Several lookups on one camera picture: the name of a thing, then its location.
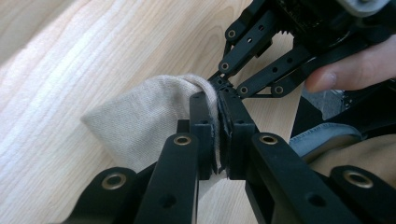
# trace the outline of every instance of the wooden table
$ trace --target wooden table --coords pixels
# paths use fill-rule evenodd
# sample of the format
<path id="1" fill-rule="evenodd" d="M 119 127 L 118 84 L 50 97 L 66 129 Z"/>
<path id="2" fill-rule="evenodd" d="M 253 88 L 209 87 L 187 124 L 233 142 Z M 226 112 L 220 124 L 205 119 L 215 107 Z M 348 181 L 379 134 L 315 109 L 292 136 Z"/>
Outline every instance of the wooden table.
<path id="1" fill-rule="evenodd" d="M 209 77 L 224 32 L 249 1 L 3 0 L 0 2 L 0 223 L 68 217 L 91 180 L 116 164 L 79 118 L 160 74 Z M 289 36 L 239 82 L 289 50 Z M 263 132 L 286 140 L 300 92 L 246 100 Z M 199 223 L 251 223 L 243 181 L 221 180 Z"/>

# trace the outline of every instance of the mounting hole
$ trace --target mounting hole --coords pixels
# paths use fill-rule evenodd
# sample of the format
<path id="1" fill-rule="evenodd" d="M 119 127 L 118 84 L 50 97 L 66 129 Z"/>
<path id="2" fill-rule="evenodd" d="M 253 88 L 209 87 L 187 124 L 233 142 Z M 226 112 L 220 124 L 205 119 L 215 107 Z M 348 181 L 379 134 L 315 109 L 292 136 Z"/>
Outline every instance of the mounting hole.
<path id="1" fill-rule="evenodd" d="M 318 194 L 316 193 L 307 193 L 305 195 L 306 200 L 314 205 L 315 207 L 325 207 L 326 206 L 326 201 Z"/>
<path id="2" fill-rule="evenodd" d="M 283 93 L 283 87 L 281 87 L 281 86 L 275 87 L 275 93 L 276 94 L 282 94 Z"/>
<path id="3" fill-rule="evenodd" d="M 228 63 L 222 63 L 221 64 L 221 68 L 224 70 L 227 70 L 230 67 L 230 65 L 228 65 Z"/>
<path id="4" fill-rule="evenodd" d="M 373 181 L 369 177 L 355 171 L 344 171 L 344 179 L 359 188 L 370 189 L 373 187 Z"/>
<path id="5" fill-rule="evenodd" d="M 267 145 L 275 145 L 277 143 L 277 139 L 270 135 L 261 136 L 260 141 Z"/>
<path id="6" fill-rule="evenodd" d="M 160 199 L 160 205 L 163 208 L 171 208 L 177 202 L 176 197 L 172 194 L 165 194 Z"/>
<path id="7" fill-rule="evenodd" d="M 248 93 L 248 87 L 241 87 L 240 91 L 242 94 L 246 94 L 246 93 Z"/>
<path id="8" fill-rule="evenodd" d="M 104 189 L 119 189 L 126 182 L 126 176 L 122 173 L 113 173 L 107 175 L 105 179 L 102 181 L 102 188 Z"/>
<path id="9" fill-rule="evenodd" d="M 233 38 L 236 35 L 235 30 L 231 30 L 228 32 L 228 37 Z"/>
<path id="10" fill-rule="evenodd" d="M 178 136 L 174 139 L 174 143 L 179 146 L 186 146 L 191 142 L 188 136 Z"/>

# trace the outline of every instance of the wood grain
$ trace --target wood grain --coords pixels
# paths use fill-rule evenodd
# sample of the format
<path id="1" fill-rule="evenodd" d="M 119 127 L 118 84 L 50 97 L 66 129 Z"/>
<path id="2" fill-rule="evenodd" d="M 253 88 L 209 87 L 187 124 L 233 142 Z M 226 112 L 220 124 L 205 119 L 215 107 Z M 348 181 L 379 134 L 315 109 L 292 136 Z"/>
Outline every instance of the wood grain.
<path id="1" fill-rule="evenodd" d="M 160 74 L 209 77 L 224 31 L 249 1 L 4 0 L 0 2 L 0 223 L 64 220 L 79 194 L 115 166 L 81 124 L 88 110 Z M 246 78 L 290 48 L 277 36 Z M 299 92 L 247 101 L 261 131 L 290 136 Z M 255 218 L 242 181 L 221 180 L 200 223 Z"/>

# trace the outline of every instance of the white cloth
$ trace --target white cloth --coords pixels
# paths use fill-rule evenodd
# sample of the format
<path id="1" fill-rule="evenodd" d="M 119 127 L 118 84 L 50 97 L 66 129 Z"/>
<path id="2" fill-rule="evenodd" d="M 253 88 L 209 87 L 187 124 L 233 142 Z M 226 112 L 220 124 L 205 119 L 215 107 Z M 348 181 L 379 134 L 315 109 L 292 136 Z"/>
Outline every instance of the white cloth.
<path id="1" fill-rule="evenodd" d="M 196 75 L 148 79 L 81 120 L 118 166 L 138 173 L 158 160 L 166 138 L 176 133 L 177 120 L 189 118 L 190 96 L 199 91 L 205 92 L 210 116 L 215 121 L 219 165 L 217 95 L 207 80 Z"/>

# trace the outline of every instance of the fabric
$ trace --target fabric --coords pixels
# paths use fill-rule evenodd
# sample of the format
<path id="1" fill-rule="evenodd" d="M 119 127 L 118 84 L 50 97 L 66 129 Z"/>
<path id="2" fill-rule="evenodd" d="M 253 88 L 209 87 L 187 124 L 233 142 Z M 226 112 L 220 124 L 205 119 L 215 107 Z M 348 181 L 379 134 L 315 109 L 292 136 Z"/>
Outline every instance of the fabric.
<path id="1" fill-rule="evenodd" d="M 189 118 L 190 96 L 199 91 L 206 94 L 218 136 L 216 92 L 208 81 L 191 74 L 148 79 L 81 120 L 118 166 L 138 173 L 158 160 L 165 140 L 177 131 L 177 120 Z M 218 137 L 215 145 L 219 161 Z"/>
<path id="2" fill-rule="evenodd" d="M 361 141 L 361 133 L 352 126 L 339 123 L 322 123 L 290 139 L 290 147 L 303 157 L 334 137 L 352 135 Z"/>
<path id="3" fill-rule="evenodd" d="M 319 156 L 329 150 L 350 147 L 359 142 L 361 142 L 361 140 L 352 134 L 335 136 L 334 138 L 329 139 L 326 143 L 304 155 L 303 160 L 306 163 L 309 163 L 316 160 Z"/>

